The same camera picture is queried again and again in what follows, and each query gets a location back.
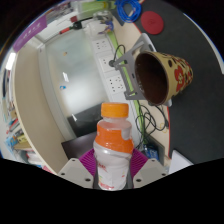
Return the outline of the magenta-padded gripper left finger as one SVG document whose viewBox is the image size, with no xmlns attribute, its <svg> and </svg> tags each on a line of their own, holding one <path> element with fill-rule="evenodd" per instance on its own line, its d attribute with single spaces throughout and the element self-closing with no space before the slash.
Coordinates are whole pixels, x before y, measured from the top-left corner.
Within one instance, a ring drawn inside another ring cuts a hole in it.
<svg viewBox="0 0 224 224">
<path fill-rule="evenodd" d="M 92 189 L 96 171 L 94 150 L 91 149 L 80 158 L 71 158 L 59 171 L 58 176 L 81 187 Z"/>
</svg>

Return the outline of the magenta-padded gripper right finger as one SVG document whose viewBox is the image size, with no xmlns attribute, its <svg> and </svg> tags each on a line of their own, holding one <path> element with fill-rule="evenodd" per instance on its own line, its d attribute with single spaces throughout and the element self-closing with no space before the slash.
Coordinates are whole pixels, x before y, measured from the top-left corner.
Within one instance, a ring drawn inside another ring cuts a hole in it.
<svg viewBox="0 0 224 224">
<path fill-rule="evenodd" d="M 156 159 L 148 159 L 142 152 L 134 149 L 130 160 L 130 175 L 133 188 L 136 189 L 165 177 L 167 172 Z"/>
</svg>

